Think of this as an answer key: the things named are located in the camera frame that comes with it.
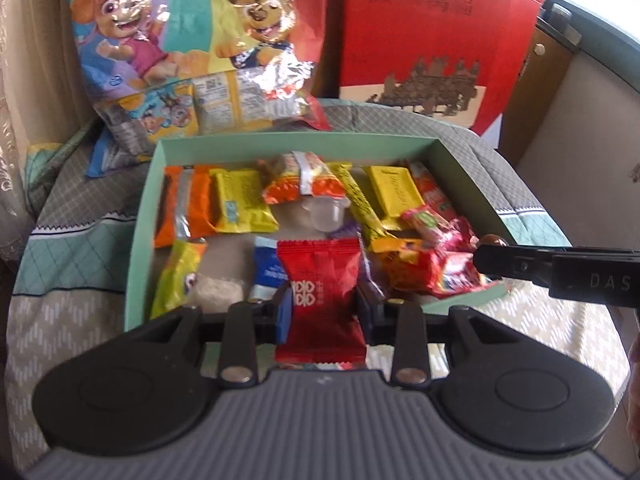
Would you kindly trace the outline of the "red gift bag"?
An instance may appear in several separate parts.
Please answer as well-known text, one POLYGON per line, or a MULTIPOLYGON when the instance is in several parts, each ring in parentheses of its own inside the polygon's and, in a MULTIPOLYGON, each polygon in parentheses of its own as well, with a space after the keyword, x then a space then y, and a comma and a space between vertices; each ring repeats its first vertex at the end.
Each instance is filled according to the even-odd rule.
POLYGON ((483 134, 506 109, 544 0, 328 0, 314 93, 483 134))

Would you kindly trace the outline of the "yellow Winsun snack packet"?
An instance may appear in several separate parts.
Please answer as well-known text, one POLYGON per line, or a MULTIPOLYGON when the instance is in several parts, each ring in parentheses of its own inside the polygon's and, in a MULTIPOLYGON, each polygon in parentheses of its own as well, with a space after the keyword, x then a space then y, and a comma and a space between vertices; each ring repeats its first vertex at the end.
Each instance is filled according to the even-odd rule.
POLYGON ((369 177, 382 208, 382 226, 387 231, 408 229, 402 215, 424 205, 409 169, 399 166, 367 166, 364 172, 369 177))

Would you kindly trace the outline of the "yellow orange snack packet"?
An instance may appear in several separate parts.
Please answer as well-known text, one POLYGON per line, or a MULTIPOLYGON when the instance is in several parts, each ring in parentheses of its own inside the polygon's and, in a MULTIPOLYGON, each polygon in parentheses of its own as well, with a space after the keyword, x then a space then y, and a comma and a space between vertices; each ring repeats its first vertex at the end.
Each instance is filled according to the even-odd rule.
POLYGON ((475 269, 470 252, 426 247, 422 240, 377 238, 370 252, 380 264, 388 284, 401 292, 446 298, 476 292, 489 281, 475 269))

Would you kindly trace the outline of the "orange white snack bag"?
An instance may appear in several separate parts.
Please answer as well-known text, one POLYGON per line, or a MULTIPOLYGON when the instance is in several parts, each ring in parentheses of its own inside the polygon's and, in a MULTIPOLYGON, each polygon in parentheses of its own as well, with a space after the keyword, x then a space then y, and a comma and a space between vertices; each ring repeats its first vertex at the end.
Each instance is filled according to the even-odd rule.
POLYGON ((262 198, 268 205, 296 202, 305 197, 344 198, 344 184, 316 154, 289 151, 260 164, 264 175, 262 198))

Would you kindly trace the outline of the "blue cracker packet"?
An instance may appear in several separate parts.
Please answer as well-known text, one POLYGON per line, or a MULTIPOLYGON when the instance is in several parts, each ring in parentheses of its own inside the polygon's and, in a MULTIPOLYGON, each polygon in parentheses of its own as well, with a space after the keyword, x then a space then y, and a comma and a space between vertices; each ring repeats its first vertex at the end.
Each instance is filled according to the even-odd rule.
POLYGON ((278 288, 288 281, 277 254, 278 242, 256 236, 254 239, 254 282, 248 294, 249 300, 269 300, 278 288))

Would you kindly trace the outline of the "yellow snack packet blue label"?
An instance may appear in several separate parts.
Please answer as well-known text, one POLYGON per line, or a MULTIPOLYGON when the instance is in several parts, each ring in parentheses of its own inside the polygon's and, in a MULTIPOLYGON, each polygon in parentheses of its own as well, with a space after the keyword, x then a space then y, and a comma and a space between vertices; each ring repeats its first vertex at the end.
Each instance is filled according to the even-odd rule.
POLYGON ((258 170, 215 168, 209 175, 217 185, 218 233, 272 233, 279 229, 278 220, 262 197, 258 170))

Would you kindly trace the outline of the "blue packet under bag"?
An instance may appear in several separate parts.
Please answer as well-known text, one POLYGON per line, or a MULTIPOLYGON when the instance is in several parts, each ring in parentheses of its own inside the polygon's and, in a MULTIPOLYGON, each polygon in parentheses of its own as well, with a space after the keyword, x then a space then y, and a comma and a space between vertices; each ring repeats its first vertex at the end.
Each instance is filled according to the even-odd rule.
POLYGON ((141 153, 131 154, 126 148, 117 144, 111 131, 107 126, 103 126, 96 139, 96 144, 94 144, 86 176, 90 179, 97 179, 125 168, 137 166, 150 160, 153 151, 154 145, 148 143, 142 148, 141 153))

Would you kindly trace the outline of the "narrow yellow snack bar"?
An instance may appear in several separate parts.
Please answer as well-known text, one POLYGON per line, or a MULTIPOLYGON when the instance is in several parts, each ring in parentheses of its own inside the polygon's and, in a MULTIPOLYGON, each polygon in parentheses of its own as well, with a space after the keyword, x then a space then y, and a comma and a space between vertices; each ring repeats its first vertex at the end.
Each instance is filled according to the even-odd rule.
POLYGON ((367 196, 350 173, 350 168, 352 168, 350 162, 329 163, 329 170, 342 182, 346 197, 350 200, 350 214, 360 224, 363 235, 369 243, 377 238, 389 237, 390 233, 382 225, 367 196))

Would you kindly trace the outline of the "white rice cake packet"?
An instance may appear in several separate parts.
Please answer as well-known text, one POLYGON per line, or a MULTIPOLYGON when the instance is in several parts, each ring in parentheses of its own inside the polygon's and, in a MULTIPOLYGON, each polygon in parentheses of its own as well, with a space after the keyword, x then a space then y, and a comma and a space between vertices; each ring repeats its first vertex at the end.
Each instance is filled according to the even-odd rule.
POLYGON ((244 299, 244 288, 241 282, 211 278, 199 273, 190 273, 184 279, 188 307, 198 307, 204 313, 226 313, 232 304, 244 299))

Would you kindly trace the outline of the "wooden cabinet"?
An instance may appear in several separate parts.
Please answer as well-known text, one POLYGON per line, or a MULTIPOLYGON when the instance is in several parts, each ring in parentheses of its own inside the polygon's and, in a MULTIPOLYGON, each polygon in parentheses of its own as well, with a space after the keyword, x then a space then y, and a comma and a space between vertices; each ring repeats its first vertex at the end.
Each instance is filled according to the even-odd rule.
POLYGON ((577 47, 541 18, 502 116, 498 152, 512 167, 525 155, 561 87, 577 47))

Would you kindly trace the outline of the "red square snack packet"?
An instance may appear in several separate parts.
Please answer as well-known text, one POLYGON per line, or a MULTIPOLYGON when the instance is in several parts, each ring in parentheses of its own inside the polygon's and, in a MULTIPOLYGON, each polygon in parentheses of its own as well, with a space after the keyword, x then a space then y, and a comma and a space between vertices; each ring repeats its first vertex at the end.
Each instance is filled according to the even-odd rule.
POLYGON ((280 240, 278 258, 292 287, 291 325, 276 349, 281 363, 357 363, 367 344, 355 297, 361 252, 356 237, 280 240))

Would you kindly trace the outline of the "yellow green candy packet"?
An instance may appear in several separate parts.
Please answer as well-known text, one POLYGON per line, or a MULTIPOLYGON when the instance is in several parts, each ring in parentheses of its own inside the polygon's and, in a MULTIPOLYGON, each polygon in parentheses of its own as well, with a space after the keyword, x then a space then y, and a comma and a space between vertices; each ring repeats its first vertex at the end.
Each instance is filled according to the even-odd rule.
POLYGON ((151 320, 184 304, 191 288, 188 281, 198 273, 206 249, 207 242, 204 238, 174 241, 157 282, 151 320))

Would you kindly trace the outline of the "dark red foil packet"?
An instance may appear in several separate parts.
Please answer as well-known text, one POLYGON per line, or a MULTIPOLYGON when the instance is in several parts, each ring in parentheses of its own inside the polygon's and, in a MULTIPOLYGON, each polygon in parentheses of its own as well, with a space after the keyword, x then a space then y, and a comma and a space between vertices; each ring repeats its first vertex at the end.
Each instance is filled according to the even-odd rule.
POLYGON ((477 271, 473 256, 478 238, 469 221, 464 217, 450 222, 452 230, 444 244, 444 258, 440 269, 438 284, 445 295, 459 295, 475 292, 486 287, 488 278, 477 271))

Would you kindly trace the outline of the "clear jelly cup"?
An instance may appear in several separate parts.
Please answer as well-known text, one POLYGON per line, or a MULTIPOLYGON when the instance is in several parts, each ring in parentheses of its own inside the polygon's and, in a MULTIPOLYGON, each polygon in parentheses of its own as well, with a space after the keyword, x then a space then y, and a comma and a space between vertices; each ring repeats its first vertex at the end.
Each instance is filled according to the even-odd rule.
POLYGON ((350 207, 347 197, 316 196, 303 201, 311 226, 317 231, 331 233, 344 223, 345 211, 350 207))

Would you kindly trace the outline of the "cartoon puppy snack bag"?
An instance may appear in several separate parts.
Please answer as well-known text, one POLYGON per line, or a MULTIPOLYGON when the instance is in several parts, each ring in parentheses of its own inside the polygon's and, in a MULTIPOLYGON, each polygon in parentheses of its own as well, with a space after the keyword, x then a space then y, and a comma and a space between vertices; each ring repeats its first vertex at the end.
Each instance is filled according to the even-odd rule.
POLYGON ((326 128, 311 81, 326 0, 68 0, 89 98, 140 156, 163 138, 326 128))

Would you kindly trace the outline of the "beige embroidered curtain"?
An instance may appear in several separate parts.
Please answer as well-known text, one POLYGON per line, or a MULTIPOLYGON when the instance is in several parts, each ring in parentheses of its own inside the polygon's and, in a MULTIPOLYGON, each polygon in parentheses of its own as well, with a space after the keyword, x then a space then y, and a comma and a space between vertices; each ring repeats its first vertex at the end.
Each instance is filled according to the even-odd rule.
POLYGON ((1 258, 30 231, 94 111, 81 81, 67 0, 1 0, 1 258))

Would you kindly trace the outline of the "red yellow snack packet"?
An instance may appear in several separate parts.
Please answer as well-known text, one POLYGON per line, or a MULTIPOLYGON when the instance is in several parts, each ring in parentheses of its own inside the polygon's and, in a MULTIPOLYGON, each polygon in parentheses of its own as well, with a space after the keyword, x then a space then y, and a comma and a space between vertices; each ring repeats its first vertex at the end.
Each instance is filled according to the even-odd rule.
POLYGON ((446 252, 472 252, 476 248, 477 237, 464 217, 447 221, 430 206, 422 205, 404 211, 400 218, 420 234, 428 247, 446 252))

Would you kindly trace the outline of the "orange red snack pouch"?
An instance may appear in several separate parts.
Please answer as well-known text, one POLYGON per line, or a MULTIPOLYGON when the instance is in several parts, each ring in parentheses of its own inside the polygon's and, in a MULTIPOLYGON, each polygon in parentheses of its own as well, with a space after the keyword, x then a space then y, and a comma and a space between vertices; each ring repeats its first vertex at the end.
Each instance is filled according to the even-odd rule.
POLYGON ((435 178, 422 162, 418 160, 410 162, 408 169, 424 203, 434 209, 434 211, 447 221, 452 221, 457 218, 458 214, 457 211, 454 210, 454 206, 452 206, 448 197, 442 192, 435 178))

